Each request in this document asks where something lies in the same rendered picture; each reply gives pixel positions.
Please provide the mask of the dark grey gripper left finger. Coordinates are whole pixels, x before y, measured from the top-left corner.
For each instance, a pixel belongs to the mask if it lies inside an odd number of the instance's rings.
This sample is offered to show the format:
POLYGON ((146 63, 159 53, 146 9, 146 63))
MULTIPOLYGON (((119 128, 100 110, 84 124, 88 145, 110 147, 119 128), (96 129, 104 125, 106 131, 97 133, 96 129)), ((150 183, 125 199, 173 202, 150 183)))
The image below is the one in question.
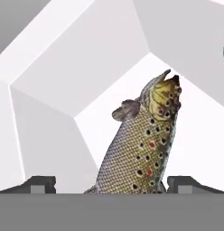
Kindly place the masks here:
POLYGON ((0 194, 55 194, 55 176, 32 176, 21 185, 0 190, 0 194))

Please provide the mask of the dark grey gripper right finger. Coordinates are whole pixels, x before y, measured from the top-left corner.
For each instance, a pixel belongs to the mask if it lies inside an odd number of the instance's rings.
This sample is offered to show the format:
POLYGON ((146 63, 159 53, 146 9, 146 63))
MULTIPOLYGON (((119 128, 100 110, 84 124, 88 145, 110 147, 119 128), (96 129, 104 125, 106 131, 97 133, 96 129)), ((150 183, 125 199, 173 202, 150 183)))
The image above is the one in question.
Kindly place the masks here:
POLYGON ((224 194, 224 191, 200 184, 191 176, 169 176, 167 178, 170 194, 224 194))

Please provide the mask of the spotted brown fish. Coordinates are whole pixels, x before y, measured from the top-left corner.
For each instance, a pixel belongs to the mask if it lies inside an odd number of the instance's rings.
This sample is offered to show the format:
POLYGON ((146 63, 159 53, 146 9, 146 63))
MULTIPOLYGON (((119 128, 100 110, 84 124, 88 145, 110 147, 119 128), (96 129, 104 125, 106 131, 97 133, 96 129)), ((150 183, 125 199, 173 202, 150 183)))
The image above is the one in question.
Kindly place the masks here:
POLYGON ((120 123, 87 194, 162 194, 181 108, 180 78, 169 70, 151 79, 136 99, 113 111, 120 123))

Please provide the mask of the white tupperware container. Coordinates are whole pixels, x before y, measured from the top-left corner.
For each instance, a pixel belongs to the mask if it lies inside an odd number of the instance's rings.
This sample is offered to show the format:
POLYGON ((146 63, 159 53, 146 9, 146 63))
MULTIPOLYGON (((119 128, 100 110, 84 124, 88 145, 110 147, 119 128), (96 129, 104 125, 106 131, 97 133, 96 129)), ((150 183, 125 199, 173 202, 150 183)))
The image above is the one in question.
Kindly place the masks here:
POLYGON ((224 0, 51 0, 0 55, 0 190, 90 187, 113 110, 162 72, 182 83, 167 173, 224 190, 223 42, 224 0))

